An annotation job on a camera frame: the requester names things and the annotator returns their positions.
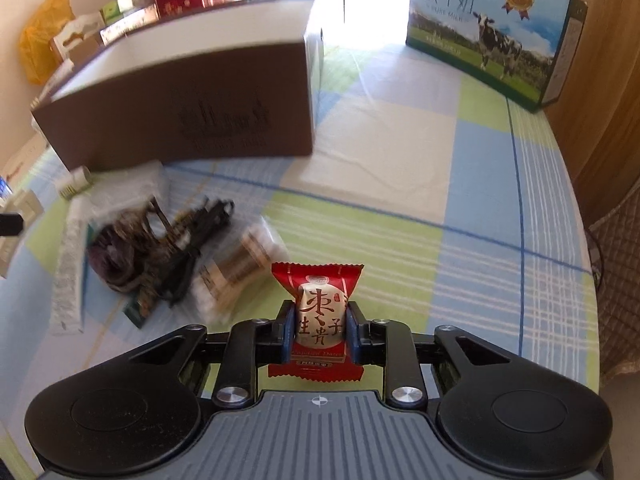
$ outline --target red candy package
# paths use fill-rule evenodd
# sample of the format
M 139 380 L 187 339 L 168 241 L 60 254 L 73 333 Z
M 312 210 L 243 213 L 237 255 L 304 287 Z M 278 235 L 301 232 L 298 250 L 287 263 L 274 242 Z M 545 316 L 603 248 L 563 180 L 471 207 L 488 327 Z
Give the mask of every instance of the red candy package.
M 296 300 L 296 336 L 288 364 L 269 365 L 269 377 L 359 381 L 364 369 L 349 357 L 346 309 L 361 265 L 277 263 L 271 272 Z

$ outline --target plastic wrapped snack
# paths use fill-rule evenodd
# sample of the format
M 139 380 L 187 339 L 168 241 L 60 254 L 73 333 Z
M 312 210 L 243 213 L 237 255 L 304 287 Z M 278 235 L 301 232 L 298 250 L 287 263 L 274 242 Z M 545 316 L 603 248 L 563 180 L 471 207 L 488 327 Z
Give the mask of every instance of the plastic wrapped snack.
M 359 381 L 364 369 L 351 362 L 345 342 L 349 296 L 363 266 L 273 264 L 271 272 L 296 299 L 296 338 L 290 362 L 269 365 L 269 377 Z
M 242 233 L 226 257 L 203 266 L 191 282 L 191 293 L 203 321 L 228 322 L 242 290 L 268 274 L 273 262 L 287 257 L 280 235 L 260 217 Z

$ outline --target wooden cabinet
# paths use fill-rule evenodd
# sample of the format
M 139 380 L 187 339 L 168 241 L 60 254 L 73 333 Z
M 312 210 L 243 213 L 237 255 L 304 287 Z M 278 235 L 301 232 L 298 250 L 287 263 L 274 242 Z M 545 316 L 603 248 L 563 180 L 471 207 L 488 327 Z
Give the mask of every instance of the wooden cabinet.
M 574 63 L 546 116 L 589 225 L 640 176 L 640 0 L 585 1 Z

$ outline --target table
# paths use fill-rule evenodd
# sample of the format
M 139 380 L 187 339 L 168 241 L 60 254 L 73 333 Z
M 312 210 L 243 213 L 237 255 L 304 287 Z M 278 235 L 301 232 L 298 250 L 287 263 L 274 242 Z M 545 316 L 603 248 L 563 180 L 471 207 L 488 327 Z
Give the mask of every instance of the table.
M 365 264 L 353 299 L 369 319 L 414 332 L 455 324 L 597 389 L 582 221 L 543 113 L 402 44 L 325 56 L 313 156 L 169 165 L 170 213 L 204 194 L 233 199 L 236 228 L 267 216 L 293 261 Z M 37 392 L 197 321 L 188 302 L 162 305 L 138 330 L 123 297 L 89 272 L 84 333 L 47 333 L 67 208 L 52 181 L 65 171 L 49 150 L 23 183 L 46 212 L 0 283 L 0 454 L 21 478 L 41 470 L 23 429 Z M 232 322 L 274 317 L 286 297 L 274 280 L 252 285 Z M 260 386 L 375 388 L 380 377 L 325 386 L 261 369 Z

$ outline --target blue stripe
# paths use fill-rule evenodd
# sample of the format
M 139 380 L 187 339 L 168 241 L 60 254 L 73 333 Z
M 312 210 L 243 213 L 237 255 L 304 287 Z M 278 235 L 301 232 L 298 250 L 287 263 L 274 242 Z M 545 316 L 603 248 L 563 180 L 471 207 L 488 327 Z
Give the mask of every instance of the blue stripe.
M 513 121 L 511 121 L 511 108 L 507 101 L 507 113 L 509 114 L 509 128 L 511 129 L 511 143 L 513 144 L 513 161 L 516 166 L 516 183 L 518 184 L 518 203 L 520 204 L 520 338 L 518 339 L 518 355 L 522 356 L 522 342 L 524 339 L 524 213 L 522 207 L 522 189 L 520 188 L 520 170 L 518 169 L 518 152 L 516 151 L 516 137 L 513 133 Z
M 329 202 L 329 203 L 333 203 L 333 204 L 338 204 L 338 205 L 344 205 L 347 207 L 353 207 L 356 209 L 361 209 L 363 211 L 369 211 L 372 213 L 377 213 L 377 214 L 381 214 L 381 215 L 385 215 L 385 216 L 391 216 L 393 218 L 399 218 L 402 220 L 409 220 L 411 222 L 416 222 L 418 224 L 423 224 L 423 225 L 428 225 L 430 227 L 435 227 L 438 229 L 443 229 L 445 231 L 449 231 L 452 233 L 456 233 L 459 235 L 463 235 L 463 236 L 467 236 L 469 238 L 474 238 L 476 240 L 482 240 L 484 242 L 488 242 L 490 244 L 495 244 L 498 245 L 500 247 L 506 247 L 508 249 L 511 249 L 513 251 L 523 251 L 526 254 L 529 254 L 530 256 L 536 256 L 538 258 L 541 258 L 543 260 L 548 260 L 550 262 L 553 262 L 555 264 L 558 264 L 560 266 L 563 267 L 567 267 L 568 269 L 573 269 L 573 270 L 577 270 L 578 272 L 585 272 L 587 274 L 591 274 L 590 270 L 586 270 L 583 269 L 582 267 L 578 267 L 578 266 L 574 266 L 572 264 L 567 264 L 564 262 L 561 262 L 560 260 L 556 260 L 555 258 L 551 258 L 550 256 L 545 256 L 544 254 L 539 254 L 536 253 L 534 251 L 530 251 L 528 249 L 521 249 L 518 246 L 515 246 L 513 244 L 508 244 L 506 242 L 502 242 L 500 240 L 495 240 L 494 238 L 489 238 L 486 236 L 482 236 L 482 235 L 478 235 L 475 233 L 471 233 L 469 231 L 465 231 L 462 229 L 458 229 L 455 227 L 451 227 L 451 226 L 447 226 L 447 225 L 443 225 L 443 224 L 437 224 L 436 222 L 431 222 L 429 220 L 424 220 L 422 218 L 417 218 L 415 216 L 411 216 L 411 215 L 404 215 L 401 213 L 394 213 L 391 211 L 385 211 L 383 209 L 377 209 L 375 207 L 369 207 L 369 206 L 365 206 L 365 205 L 361 205 L 361 204 L 356 204 L 353 202 L 347 202 L 346 200 L 340 200 L 337 198 L 329 198 L 327 196 L 322 196 L 322 195 L 317 195 L 315 193 L 309 193 L 306 191 L 300 191 L 297 189 L 291 189 L 289 187 L 281 187 L 281 186 L 274 186 L 273 184 L 267 184 L 265 182 L 256 182 L 253 180 L 249 180 L 246 178 L 240 178 L 237 176 L 229 176 L 229 175 L 225 175 L 225 174 L 219 174 L 219 173 L 212 173 L 211 171 L 204 171 L 204 170 L 196 170 L 195 168 L 185 168 L 184 166 L 181 166 L 179 163 L 171 163 L 171 164 L 167 164 L 168 168 L 171 168 L 172 170 L 177 170 L 177 171 L 181 171 L 182 173 L 191 173 L 191 174 L 196 174 L 199 176 L 209 176 L 211 178 L 218 178 L 220 180 L 226 180 L 228 182 L 237 182 L 239 184 L 248 184 L 249 186 L 256 186 L 256 187 L 261 187 L 264 189 L 269 189 L 271 191 L 283 191 L 286 193 L 291 193 L 291 194 L 295 194 L 295 195 L 299 195 L 299 196 L 305 196 L 307 198 L 313 198 L 315 200 L 322 200 L 324 202 Z

